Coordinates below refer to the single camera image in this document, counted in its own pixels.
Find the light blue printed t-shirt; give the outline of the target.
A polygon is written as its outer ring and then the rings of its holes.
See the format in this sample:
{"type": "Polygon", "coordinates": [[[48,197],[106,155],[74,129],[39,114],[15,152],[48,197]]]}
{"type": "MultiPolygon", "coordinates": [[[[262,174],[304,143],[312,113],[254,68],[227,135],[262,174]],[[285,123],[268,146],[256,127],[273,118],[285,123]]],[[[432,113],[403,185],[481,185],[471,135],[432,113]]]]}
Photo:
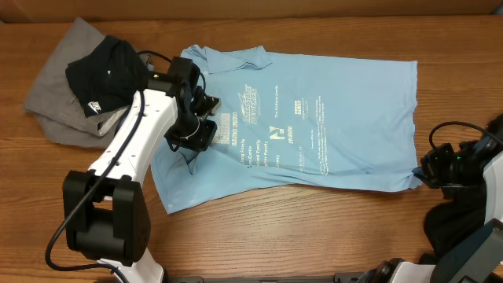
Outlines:
{"type": "Polygon", "coordinates": [[[303,184],[399,192],[419,186],[417,63],[191,46],[222,104],[207,150],[162,144],[151,171],[174,213],[251,189],[303,184]]]}

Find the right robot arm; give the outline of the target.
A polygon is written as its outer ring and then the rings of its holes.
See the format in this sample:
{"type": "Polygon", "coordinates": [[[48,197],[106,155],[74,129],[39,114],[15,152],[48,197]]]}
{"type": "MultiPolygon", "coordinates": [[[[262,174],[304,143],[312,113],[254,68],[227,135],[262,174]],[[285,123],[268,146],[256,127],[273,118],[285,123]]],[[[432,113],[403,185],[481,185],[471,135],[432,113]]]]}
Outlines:
{"type": "Polygon", "coordinates": [[[445,203],[425,216],[433,251],[419,263],[395,258],[362,274],[360,282],[500,282],[502,263],[502,118],[480,129],[478,140],[459,149],[432,145],[414,170],[445,203]]]}

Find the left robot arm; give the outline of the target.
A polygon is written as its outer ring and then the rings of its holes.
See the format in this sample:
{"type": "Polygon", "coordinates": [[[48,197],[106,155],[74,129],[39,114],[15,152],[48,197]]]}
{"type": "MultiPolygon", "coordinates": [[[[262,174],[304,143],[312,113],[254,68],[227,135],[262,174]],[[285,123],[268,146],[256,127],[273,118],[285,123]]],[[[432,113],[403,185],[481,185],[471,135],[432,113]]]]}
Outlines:
{"type": "Polygon", "coordinates": [[[217,126],[210,116],[221,104],[205,93],[204,75],[190,59],[173,57],[165,73],[150,72],[148,85],[134,95],[130,111],[108,148],[87,171],[69,171],[63,183],[64,221],[46,248],[51,259],[64,234],[72,251],[105,268],[119,282],[166,282],[166,269],[148,250],[151,222],[142,186],[157,149],[200,153],[217,126]]]}

